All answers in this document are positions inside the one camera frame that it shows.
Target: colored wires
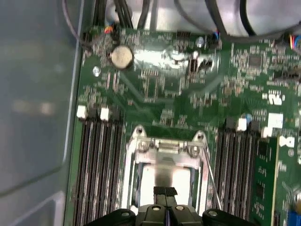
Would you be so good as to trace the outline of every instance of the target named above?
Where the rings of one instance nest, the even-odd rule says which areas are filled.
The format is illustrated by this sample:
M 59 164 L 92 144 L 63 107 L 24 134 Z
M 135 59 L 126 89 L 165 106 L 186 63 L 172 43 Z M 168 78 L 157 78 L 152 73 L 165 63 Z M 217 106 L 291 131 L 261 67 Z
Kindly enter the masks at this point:
M 301 35 L 298 35 L 298 36 L 290 35 L 290 46 L 291 46 L 291 49 L 298 48 L 299 41 L 301 41 Z
M 301 35 L 290 35 L 289 39 L 291 49 L 297 54 L 301 55 L 301 48 L 298 46 L 299 42 L 301 41 Z
M 270 32 L 267 34 L 261 34 L 261 35 L 254 35 L 254 36 L 249 36 L 249 37 L 237 37 L 237 36 L 232 36 L 227 33 L 226 28 L 223 24 L 216 0 L 205 0 L 206 6 L 208 8 L 208 11 L 211 15 L 211 18 L 213 19 L 217 30 L 220 32 L 221 36 L 231 42 L 236 42 L 236 43 L 253 43 L 257 42 L 262 39 L 273 39 L 275 37 L 279 37 L 283 35 L 285 32 L 294 32 L 298 29 L 301 28 L 301 21 L 297 23 L 296 25 L 293 25 L 291 27 L 288 27 L 286 29 L 282 29 L 280 31 L 274 31 Z
M 65 21 L 70 29 L 71 34 L 75 37 L 75 39 L 81 44 L 81 46 L 83 48 L 86 49 L 91 49 L 91 47 L 96 44 L 97 42 L 99 42 L 99 40 L 101 40 L 104 37 L 104 33 L 100 34 L 98 37 L 96 37 L 93 41 L 91 42 L 87 42 L 85 40 L 83 40 L 76 32 L 75 28 L 72 25 L 72 22 L 70 20 L 70 16 L 69 16 L 69 12 L 68 12 L 68 8 L 67 8 L 67 2 L 66 0 L 62 0 L 62 9 L 63 9 L 63 14 L 64 14 L 64 18 Z
M 107 26 L 105 29 L 104 29 L 104 33 L 105 34 L 109 34 L 113 31 L 113 27 L 112 26 Z

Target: green circuit board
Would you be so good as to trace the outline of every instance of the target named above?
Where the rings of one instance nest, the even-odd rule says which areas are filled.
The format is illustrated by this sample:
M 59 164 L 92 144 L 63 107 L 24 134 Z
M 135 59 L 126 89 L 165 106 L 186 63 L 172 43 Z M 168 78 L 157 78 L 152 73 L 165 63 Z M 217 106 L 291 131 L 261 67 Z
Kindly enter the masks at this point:
M 103 28 L 94 27 L 89 34 L 100 32 Z M 204 40 L 202 47 L 196 44 L 199 37 Z M 266 141 L 269 161 L 258 152 L 255 157 L 249 220 L 271 225 L 276 211 L 280 225 L 285 226 L 287 211 L 301 188 L 301 85 L 274 77 L 275 73 L 301 68 L 301 56 L 273 46 L 273 40 L 254 44 L 219 40 L 212 48 L 207 45 L 208 39 L 197 34 L 121 29 L 120 45 L 129 47 L 134 59 L 130 67 L 120 70 L 108 58 L 114 43 L 107 34 L 92 52 L 83 53 L 77 103 L 88 109 L 121 110 L 118 181 L 123 180 L 126 143 L 137 125 L 143 125 L 148 136 L 169 139 L 190 140 L 196 131 L 205 131 L 214 169 L 218 128 L 227 117 L 238 120 L 242 115 L 252 116 L 261 129 L 272 128 L 273 138 Z M 211 61 L 212 65 L 188 75 L 189 58 L 195 51 L 199 64 Z M 93 74 L 95 67 L 99 68 L 97 76 Z M 82 130 L 82 122 L 77 119 L 65 225 L 74 225 Z M 293 138 L 293 142 L 279 145 L 280 137 L 282 141 Z M 254 191 L 262 197 L 256 197 Z

